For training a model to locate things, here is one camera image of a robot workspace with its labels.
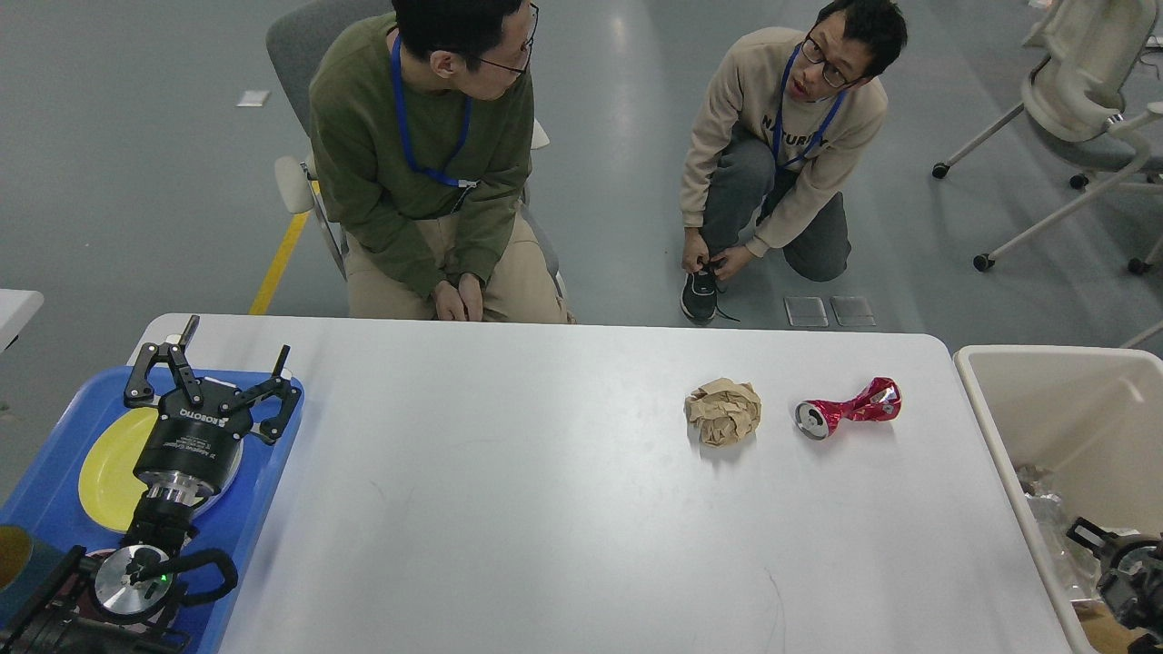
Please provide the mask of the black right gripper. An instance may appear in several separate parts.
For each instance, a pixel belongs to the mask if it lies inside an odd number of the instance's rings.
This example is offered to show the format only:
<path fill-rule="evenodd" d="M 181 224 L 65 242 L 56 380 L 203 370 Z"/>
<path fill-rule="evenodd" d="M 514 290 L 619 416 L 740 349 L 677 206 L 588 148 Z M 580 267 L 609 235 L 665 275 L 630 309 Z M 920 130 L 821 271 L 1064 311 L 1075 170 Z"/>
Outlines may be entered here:
<path fill-rule="evenodd" d="M 1098 590 L 1113 620 L 1126 630 L 1160 637 L 1160 538 L 1114 536 L 1084 517 L 1068 526 L 1065 536 L 1100 560 Z"/>

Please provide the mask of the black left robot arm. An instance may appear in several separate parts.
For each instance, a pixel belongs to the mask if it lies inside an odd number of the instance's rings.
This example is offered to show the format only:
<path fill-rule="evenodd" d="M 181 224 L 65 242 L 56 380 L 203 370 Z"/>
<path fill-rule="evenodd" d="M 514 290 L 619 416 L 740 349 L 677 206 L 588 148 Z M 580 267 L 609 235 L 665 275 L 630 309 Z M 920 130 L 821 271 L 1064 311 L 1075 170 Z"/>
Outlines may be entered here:
<path fill-rule="evenodd" d="M 304 386 L 197 370 L 199 324 L 79 390 L 3 504 L 5 653 L 214 653 Z"/>

